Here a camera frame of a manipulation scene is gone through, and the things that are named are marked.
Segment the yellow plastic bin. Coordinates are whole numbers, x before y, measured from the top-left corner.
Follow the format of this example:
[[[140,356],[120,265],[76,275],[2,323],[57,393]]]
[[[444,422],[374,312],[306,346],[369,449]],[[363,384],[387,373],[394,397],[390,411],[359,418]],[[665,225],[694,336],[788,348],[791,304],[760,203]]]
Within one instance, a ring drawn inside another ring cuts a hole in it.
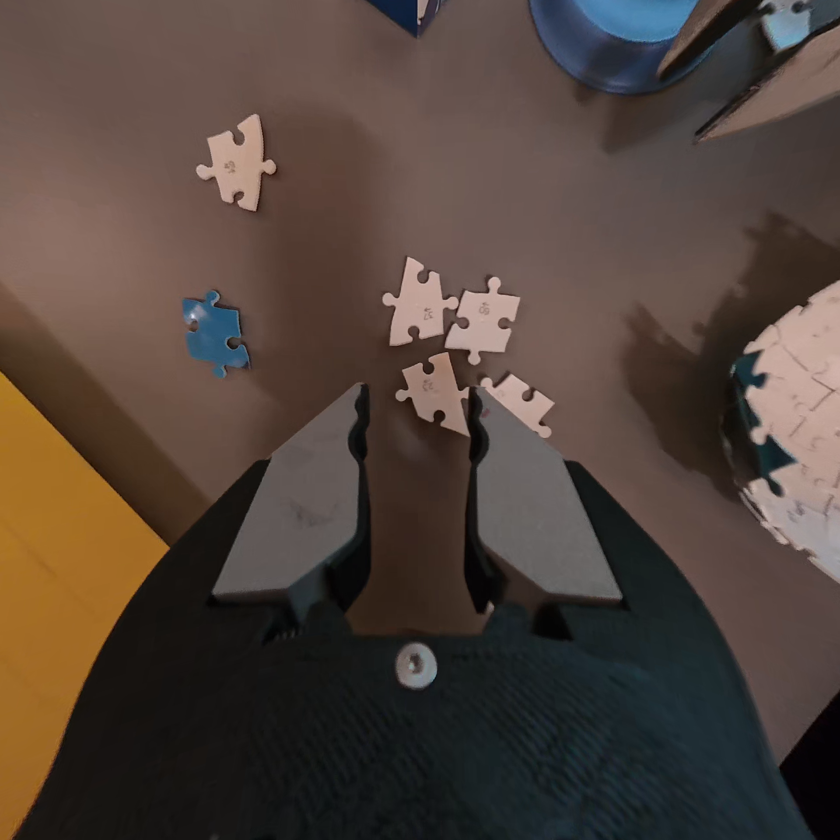
[[[1,376],[1,837],[12,838],[165,542]]]

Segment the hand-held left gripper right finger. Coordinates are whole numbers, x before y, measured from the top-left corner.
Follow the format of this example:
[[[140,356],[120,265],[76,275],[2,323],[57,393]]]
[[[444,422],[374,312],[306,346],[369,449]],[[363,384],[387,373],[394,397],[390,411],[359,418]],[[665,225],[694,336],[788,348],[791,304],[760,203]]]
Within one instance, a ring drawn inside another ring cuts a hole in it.
[[[502,603],[618,606],[623,595],[562,455],[484,387],[469,393],[464,574],[477,614]]]

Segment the blue puzzle piece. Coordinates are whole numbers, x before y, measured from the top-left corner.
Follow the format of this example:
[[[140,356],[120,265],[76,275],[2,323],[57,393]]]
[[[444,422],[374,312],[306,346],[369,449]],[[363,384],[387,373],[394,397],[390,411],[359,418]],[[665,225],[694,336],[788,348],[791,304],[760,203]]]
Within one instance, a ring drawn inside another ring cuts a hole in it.
[[[225,378],[228,370],[250,367],[249,352],[242,340],[239,311],[222,306],[217,290],[209,290],[202,299],[182,299],[182,318],[190,357],[210,364],[216,378]]]

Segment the blue box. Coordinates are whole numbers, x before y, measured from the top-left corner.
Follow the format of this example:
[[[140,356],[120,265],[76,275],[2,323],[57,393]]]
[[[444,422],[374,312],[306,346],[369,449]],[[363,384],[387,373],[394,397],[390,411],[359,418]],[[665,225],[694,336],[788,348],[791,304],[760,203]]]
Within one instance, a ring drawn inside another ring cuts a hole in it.
[[[410,36],[419,39],[446,1],[368,1]]]

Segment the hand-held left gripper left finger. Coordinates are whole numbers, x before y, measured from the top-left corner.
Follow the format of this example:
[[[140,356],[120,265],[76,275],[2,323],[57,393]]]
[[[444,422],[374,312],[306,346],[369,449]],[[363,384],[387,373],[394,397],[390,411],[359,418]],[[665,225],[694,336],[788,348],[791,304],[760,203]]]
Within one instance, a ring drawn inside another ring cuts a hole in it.
[[[212,589],[223,605],[275,604],[306,617],[347,613],[371,573],[365,460],[367,384],[356,383],[278,447]]]

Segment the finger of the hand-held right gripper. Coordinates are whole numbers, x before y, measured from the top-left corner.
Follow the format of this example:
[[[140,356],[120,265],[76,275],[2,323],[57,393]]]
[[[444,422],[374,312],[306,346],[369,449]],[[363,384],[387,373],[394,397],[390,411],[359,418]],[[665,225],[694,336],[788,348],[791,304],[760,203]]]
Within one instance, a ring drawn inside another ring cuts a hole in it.
[[[717,140],[775,123],[839,93],[839,37],[813,36],[778,56],[766,71],[704,123],[695,141]]]
[[[710,47],[753,14],[762,1],[699,1],[679,30],[657,68],[664,81],[685,69]]]

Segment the blue bowl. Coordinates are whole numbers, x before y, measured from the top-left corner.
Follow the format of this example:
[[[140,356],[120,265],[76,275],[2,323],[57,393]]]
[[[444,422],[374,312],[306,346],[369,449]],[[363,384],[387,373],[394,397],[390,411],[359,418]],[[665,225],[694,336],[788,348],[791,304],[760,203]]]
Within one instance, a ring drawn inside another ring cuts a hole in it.
[[[697,68],[708,47],[661,80],[657,69],[696,2],[530,1],[543,46],[573,79],[620,96],[661,91]]]

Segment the partly built puzzle ball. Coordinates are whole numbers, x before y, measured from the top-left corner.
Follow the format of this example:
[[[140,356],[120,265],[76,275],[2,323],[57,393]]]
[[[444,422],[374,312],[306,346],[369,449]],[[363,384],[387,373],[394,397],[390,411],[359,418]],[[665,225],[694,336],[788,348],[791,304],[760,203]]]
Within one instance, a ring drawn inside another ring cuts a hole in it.
[[[839,581],[839,282],[795,306],[732,364],[723,434],[743,504],[781,544]]]

